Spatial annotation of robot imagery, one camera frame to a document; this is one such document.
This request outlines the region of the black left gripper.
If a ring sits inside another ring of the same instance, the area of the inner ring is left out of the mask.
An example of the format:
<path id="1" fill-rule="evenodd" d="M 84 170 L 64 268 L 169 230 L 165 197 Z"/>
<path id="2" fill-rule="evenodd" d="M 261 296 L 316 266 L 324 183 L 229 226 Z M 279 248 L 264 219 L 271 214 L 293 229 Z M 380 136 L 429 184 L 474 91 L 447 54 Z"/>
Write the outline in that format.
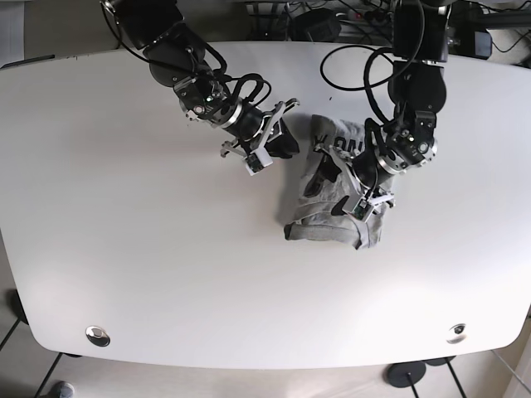
<path id="1" fill-rule="evenodd" d="M 382 188 L 376 158 L 369 150 L 354 156 L 340 147 L 323 143 L 317 144 L 314 150 L 323 156 L 304 189 L 304 196 L 318 196 L 325 182 L 336 183 L 340 176 L 344 177 L 348 184 L 348 194 L 332 208 L 332 216 L 345 216 L 350 212 L 350 196 L 365 197 L 369 200 L 375 206 L 372 215 L 380 214 L 385 206 L 395 206 L 394 194 Z"/>

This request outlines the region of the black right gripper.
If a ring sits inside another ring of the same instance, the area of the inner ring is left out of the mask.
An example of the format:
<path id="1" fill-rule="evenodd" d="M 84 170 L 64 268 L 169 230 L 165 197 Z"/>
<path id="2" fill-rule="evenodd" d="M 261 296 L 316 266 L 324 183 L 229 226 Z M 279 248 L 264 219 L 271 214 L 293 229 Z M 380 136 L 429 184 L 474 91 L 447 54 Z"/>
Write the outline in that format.
<path id="1" fill-rule="evenodd" d="M 292 98 L 280 101 L 273 110 L 262 111 L 240 98 L 227 99 L 218 111 L 218 128 L 234 139 L 222 145 L 221 156 L 236 153 L 246 158 L 258 148 L 264 148 L 273 158 L 291 159 L 299 154 L 299 144 L 283 120 L 284 114 L 299 104 Z"/>

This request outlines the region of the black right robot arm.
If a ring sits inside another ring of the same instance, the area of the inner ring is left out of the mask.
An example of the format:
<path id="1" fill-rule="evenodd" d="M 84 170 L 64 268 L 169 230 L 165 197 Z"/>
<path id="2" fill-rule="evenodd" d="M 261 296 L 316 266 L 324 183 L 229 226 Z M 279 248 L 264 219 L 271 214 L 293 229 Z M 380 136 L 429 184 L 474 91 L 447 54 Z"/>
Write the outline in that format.
<path id="1" fill-rule="evenodd" d="M 148 64 L 160 85 L 173 90 L 190 120 L 232 136 L 222 145 L 222 157 L 235 153 L 248 166 L 262 169 L 273 158 L 299 153 L 283 120 L 298 100 L 262 110 L 270 82 L 258 73 L 228 75 L 226 60 L 186 25 L 176 2 L 103 1 L 100 8 L 118 43 Z"/>

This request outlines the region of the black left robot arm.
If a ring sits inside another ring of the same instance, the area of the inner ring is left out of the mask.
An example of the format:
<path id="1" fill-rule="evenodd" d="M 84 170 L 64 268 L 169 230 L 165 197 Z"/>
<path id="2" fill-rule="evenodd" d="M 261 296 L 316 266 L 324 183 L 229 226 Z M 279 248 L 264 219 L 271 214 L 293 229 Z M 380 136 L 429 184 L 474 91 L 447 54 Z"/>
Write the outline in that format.
<path id="1" fill-rule="evenodd" d="M 434 159 L 436 115 L 446 102 L 442 63 L 448 56 L 449 1 L 398 1 L 392 14 L 392 46 L 375 50 L 363 70 L 363 87 L 374 113 L 364 122 L 363 151 L 353 155 L 337 144 L 318 143 L 323 158 L 312 184 L 344 177 L 349 189 L 331 211 L 365 222 L 382 206 L 393 206 L 393 193 L 384 183 Z M 395 105 L 387 118 L 373 95 L 369 76 L 379 56 L 392 54 L 392 74 L 385 79 Z"/>

